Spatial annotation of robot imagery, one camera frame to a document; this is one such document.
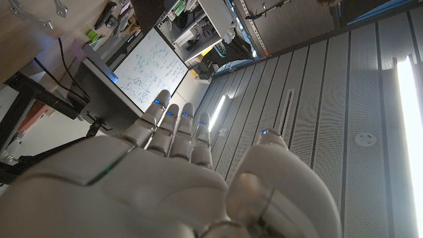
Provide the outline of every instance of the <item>green object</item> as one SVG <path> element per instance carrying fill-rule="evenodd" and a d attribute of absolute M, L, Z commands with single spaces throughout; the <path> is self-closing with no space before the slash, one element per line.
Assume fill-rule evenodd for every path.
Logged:
<path fill-rule="evenodd" d="M 98 37 L 100 37 L 94 30 L 88 31 L 87 36 L 92 42 L 96 42 Z"/>
<path fill-rule="evenodd" d="M 174 14 L 179 17 L 179 15 L 185 10 L 186 4 L 183 0 L 179 0 L 178 4 L 173 8 Z"/>

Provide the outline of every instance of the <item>red object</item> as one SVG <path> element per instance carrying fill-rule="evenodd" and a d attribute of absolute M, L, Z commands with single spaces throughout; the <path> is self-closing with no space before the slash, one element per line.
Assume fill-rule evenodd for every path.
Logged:
<path fill-rule="evenodd" d="M 23 132 L 29 129 L 35 123 L 43 113 L 48 110 L 49 106 L 45 105 L 44 103 L 36 100 L 34 104 L 31 106 L 28 114 L 26 114 L 25 119 L 18 127 L 18 132 Z"/>

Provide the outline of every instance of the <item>ventilation slot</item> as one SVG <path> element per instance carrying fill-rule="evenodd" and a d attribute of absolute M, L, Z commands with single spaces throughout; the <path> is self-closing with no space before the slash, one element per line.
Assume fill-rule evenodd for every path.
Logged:
<path fill-rule="evenodd" d="M 289 118 L 289 113 L 291 112 L 294 92 L 295 92 L 295 89 L 288 90 L 288 96 L 286 97 L 286 100 L 285 100 L 282 119 L 280 120 L 280 124 L 278 128 L 278 131 L 280 132 L 282 137 L 285 136 L 286 126 L 288 125 L 288 118 Z"/>

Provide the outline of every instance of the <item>desk leg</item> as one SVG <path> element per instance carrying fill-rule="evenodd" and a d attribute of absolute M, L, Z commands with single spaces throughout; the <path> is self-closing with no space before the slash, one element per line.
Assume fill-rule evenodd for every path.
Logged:
<path fill-rule="evenodd" d="M 3 154 L 9 145 L 10 140 L 18 130 L 20 123 L 24 120 L 32 104 L 34 104 L 34 101 L 34 91 L 30 87 L 24 86 L 0 122 L 0 155 Z"/>

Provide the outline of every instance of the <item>whiteboard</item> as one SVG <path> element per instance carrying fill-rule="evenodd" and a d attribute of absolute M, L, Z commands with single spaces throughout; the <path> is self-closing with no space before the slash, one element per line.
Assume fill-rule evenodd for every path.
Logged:
<path fill-rule="evenodd" d="M 145 112 L 163 89 L 174 93 L 187 71 L 153 28 L 114 73 L 119 78 L 116 85 Z"/>

